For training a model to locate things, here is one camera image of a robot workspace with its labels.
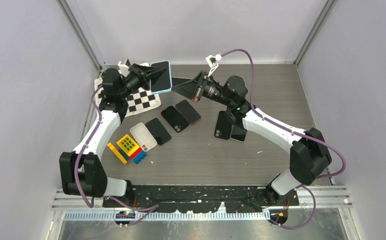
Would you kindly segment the black phone purple edge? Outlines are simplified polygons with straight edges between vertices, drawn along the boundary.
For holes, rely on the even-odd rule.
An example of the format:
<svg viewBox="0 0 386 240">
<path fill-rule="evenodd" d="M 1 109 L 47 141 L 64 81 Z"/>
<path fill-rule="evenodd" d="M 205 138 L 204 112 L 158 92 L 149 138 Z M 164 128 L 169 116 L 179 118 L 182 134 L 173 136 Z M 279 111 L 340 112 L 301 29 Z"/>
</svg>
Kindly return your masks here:
<svg viewBox="0 0 386 240">
<path fill-rule="evenodd" d="M 175 108 L 190 125 L 197 123 L 202 118 L 187 100 L 176 103 Z"/>
</svg>

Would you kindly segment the black phone case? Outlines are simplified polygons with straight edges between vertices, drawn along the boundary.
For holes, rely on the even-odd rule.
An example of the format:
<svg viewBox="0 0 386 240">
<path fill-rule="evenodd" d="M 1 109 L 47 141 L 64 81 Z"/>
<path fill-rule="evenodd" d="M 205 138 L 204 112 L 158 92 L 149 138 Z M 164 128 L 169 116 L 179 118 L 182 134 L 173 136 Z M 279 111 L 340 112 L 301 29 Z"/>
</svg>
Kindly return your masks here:
<svg viewBox="0 0 386 240">
<path fill-rule="evenodd" d="M 219 111 L 214 129 L 214 136 L 218 139 L 228 140 L 232 133 L 231 118 L 226 111 Z"/>
<path fill-rule="evenodd" d="M 172 105 L 162 110 L 160 114 L 176 133 L 182 132 L 189 126 L 187 120 Z"/>
</svg>

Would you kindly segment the beige phone case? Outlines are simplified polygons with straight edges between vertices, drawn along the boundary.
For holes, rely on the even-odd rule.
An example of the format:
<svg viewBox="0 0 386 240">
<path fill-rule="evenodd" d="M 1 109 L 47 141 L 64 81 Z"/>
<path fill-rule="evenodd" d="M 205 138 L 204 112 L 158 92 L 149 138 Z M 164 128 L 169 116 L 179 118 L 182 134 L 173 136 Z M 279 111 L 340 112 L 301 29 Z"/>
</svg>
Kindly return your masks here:
<svg viewBox="0 0 386 240">
<path fill-rule="evenodd" d="M 131 127 L 129 132 L 144 152 L 148 152 L 158 145 L 157 141 L 143 122 Z"/>
</svg>

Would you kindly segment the white edged black phone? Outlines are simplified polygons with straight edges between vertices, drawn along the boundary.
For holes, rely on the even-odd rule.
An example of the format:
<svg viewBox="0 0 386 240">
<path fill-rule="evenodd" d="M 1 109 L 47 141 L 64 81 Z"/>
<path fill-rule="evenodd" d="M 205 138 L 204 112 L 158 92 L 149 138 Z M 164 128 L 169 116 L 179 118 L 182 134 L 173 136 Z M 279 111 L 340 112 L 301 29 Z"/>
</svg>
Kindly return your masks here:
<svg viewBox="0 0 386 240">
<path fill-rule="evenodd" d="M 247 136 L 247 130 L 234 125 L 231 130 L 230 139 L 243 143 Z"/>
</svg>

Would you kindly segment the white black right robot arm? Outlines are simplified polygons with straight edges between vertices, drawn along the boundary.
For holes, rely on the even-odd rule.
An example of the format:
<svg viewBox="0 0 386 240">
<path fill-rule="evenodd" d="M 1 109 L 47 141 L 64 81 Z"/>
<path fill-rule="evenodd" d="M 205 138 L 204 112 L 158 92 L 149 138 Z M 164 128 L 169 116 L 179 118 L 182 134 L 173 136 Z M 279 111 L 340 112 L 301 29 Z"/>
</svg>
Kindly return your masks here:
<svg viewBox="0 0 386 240">
<path fill-rule="evenodd" d="M 270 140 L 289 154 L 289 168 L 266 186 L 266 198 L 272 205 L 280 205 L 294 188 L 312 184 L 332 163 L 318 129 L 293 127 L 265 114 L 246 99 L 248 89 L 240 76 L 230 76 L 221 85 L 201 71 L 194 78 L 172 78 L 172 91 L 193 102 L 207 98 L 226 106 L 226 118 L 232 125 Z"/>
</svg>

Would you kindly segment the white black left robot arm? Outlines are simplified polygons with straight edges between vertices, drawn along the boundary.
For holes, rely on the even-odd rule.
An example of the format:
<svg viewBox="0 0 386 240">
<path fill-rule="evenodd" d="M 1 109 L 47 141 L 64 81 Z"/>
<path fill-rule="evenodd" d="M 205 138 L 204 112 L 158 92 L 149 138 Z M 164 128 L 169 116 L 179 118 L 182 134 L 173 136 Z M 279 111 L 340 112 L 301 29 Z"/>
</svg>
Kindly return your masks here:
<svg viewBox="0 0 386 240">
<path fill-rule="evenodd" d="M 59 157 L 62 189 L 66 195 L 83 198 L 113 196 L 122 207 L 134 202 L 134 193 L 129 190 L 131 182 L 108 177 L 101 158 L 114 131 L 127 114 L 127 97 L 138 89 L 150 90 L 158 79 L 170 72 L 167 66 L 144 66 L 133 63 L 127 76 L 116 68 L 108 68 L 101 74 L 102 82 L 92 95 L 96 109 L 95 125 L 84 139 L 69 152 Z"/>
</svg>

